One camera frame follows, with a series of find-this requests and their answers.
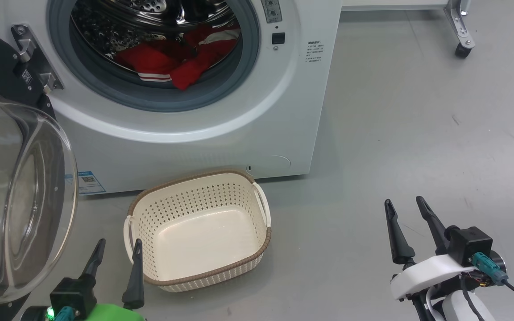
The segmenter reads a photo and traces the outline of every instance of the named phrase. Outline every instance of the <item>basket bottom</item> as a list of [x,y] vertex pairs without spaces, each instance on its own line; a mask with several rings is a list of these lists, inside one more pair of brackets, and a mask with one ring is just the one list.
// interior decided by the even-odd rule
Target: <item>basket bottom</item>
[[261,248],[249,215],[238,206],[190,214],[166,223],[154,236],[159,280],[223,268]]

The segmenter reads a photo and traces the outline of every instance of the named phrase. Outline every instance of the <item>washing machine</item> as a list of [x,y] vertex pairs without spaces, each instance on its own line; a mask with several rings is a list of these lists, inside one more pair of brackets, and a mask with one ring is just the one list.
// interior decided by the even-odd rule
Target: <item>washing machine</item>
[[[0,73],[15,77],[0,76],[0,95],[54,111],[81,194],[222,168],[304,174],[340,11],[340,0],[0,0]],[[233,48],[185,90],[115,59],[120,47],[234,23]]]

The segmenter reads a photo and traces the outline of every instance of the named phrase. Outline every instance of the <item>laundry basket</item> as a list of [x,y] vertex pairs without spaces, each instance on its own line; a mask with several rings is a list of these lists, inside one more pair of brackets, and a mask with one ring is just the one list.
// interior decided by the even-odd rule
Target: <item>laundry basket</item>
[[144,279],[169,292],[210,286],[251,271],[271,239],[263,190],[234,171],[143,191],[128,210],[124,245],[142,240]]

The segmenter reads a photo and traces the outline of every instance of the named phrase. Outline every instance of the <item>gray floor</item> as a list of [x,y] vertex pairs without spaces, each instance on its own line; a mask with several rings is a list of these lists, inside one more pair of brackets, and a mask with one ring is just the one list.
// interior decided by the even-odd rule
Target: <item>gray floor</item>
[[[266,181],[273,241],[259,267],[202,290],[147,286],[150,321],[415,321],[393,301],[384,200],[400,213],[416,260],[434,254],[415,203],[423,195],[446,225],[494,238],[514,283],[514,1],[474,0],[477,47],[456,59],[442,12],[347,12],[340,20],[311,174]],[[94,197],[78,217],[59,267],[28,304],[48,303],[84,266],[86,244],[108,240],[95,292],[120,303],[130,272],[121,230],[134,194]],[[477,291],[499,321],[514,294]]]

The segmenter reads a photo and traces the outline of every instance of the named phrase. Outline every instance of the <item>red clothing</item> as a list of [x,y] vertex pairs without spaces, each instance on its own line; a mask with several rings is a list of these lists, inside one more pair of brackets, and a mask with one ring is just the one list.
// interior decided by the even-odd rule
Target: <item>red clothing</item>
[[[186,90],[231,52],[240,34],[237,23],[221,28],[200,25],[184,35],[188,45],[169,40],[143,42],[118,52],[115,60],[132,67],[143,81],[173,81],[175,87]],[[198,52],[195,57],[192,48]]]

